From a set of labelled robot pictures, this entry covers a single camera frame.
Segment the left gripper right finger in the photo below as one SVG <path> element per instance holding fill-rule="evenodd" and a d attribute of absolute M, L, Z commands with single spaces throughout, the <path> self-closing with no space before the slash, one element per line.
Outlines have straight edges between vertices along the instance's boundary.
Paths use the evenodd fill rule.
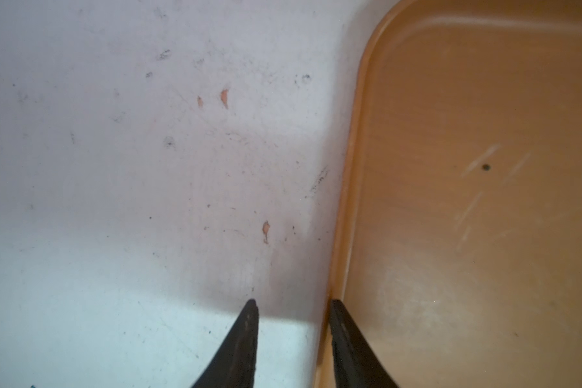
<path fill-rule="evenodd" d="M 399 388 L 339 299 L 332 299 L 330 302 L 329 326 L 336 387 Z"/>

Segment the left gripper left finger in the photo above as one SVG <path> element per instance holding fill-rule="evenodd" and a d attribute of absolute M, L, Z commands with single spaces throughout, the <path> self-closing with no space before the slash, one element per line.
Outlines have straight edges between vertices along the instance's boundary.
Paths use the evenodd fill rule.
<path fill-rule="evenodd" d="M 260 314 L 249 299 L 194 388 L 252 388 L 258 349 Z"/>

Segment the brown plastic tray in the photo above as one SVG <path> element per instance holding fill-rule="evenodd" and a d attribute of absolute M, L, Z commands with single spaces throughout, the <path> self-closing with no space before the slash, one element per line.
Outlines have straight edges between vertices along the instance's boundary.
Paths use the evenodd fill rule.
<path fill-rule="evenodd" d="M 582 387 L 582 1 L 384 16 L 328 296 L 399 386 Z"/>

